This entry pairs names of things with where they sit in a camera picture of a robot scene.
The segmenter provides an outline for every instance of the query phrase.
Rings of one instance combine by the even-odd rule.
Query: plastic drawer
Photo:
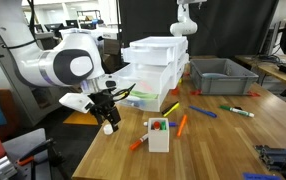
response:
[[[161,94],[166,82],[174,74],[172,67],[129,64],[114,75],[118,77],[118,88],[128,88],[135,83],[135,91]]]
[[[181,58],[177,61],[177,63],[173,63],[173,71],[174,75],[171,77],[171,89],[174,89],[177,86],[180,78],[183,75],[185,64],[189,61],[189,54],[183,54]]]
[[[246,95],[258,79],[256,74],[230,59],[191,60],[190,64],[191,79],[204,95]]]
[[[186,53],[186,37],[148,37],[122,49],[125,62],[166,66]]]
[[[166,86],[163,88],[161,94],[155,94],[156,98],[154,99],[144,99],[144,98],[130,96],[127,99],[118,101],[117,103],[123,106],[138,108],[143,111],[160,112],[160,107],[167,93],[169,92],[170,89],[169,87],[170,87],[170,82],[168,81]]]

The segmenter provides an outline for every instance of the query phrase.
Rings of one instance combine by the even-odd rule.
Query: stacked storage drawers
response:
[[[188,62],[186,37],[148,37],[123,49],[123,59],[130,63],[114,73],[118,88],[136,84],[131,95],[120,104],[144,111],[159,112],[169,91],[174,89]]]

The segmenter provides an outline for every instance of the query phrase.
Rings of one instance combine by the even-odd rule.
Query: blue marker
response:
[[[194,109],[194,110],[196,110],[196,111],[199,111],[199,112],[201,112],[201,113],[204,113],[204,114],[206,114],[206,115],[208,115],[208,116],[211,116],[211,117],[213,117],[213,118],[216,118],[216,117],[217,117],[216,114],[214,114],[214,113],[212,113],[212,112],[210,112],[210,111],[205,111],[205,110],[200,109],[200,108],[195,107],[195,106],[189,106],[189,108]]]
[[[169,127],[175,127],[177,124],[175,122],[169,122]]]

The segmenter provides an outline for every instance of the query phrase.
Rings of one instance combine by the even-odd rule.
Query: green marker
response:
[[[254,114],[253,114],[253,113],[249,113],[249,112],[242,111],[242,110],[239,110],[239,109],[235,109],[235,108],[232,108],[232,107],[220,106],[220,108],[221,108],[221,109],[228,110],[228,111],[236,112],[236,113],[242,114],[242,115],[244,115],[244,116],[254,117]]]
[[[166,130],[166,123],[165,123],[165,121],[161,122],[161,130]]]

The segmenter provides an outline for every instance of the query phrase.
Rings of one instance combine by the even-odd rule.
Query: desk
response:
[[[149,153],[147,141],[135,151],[129,146],[147,133],[144,121],[161,113],[143,112],[118,106],[122,120],[119,130],[106,136],[98,132],[92,145],[74,172],[73,180],[85,179],[243,179],[243,172],[269,172],[258,158],[253,145],[286,148],[286,103],[258,84],[251,90],[261,97],[191,96],[195,90],[184,77],[177,96],[168,93],[161,109],[175,101],[180,107],[169,121],[180,122],[187,114],[187,124],[180,138],[177,128],[170,130],[170,152]],[[218,115],[213,119],[188,108],[194,105]],[[218,108],[240,106],[255,114],[249,118]]]
[[[256,59],[251,60],[250,57],[251,56],[236,56],[236,59],[252,67],[258,66],[257,68],[263,71],[264,73],[266,73],[267,75],[271,75],[286,83],[286,73],[279,71],[279,68],[275,64],[259,62]],[[279,57],[281,59],[286,60],[286,55],[279,56]]]

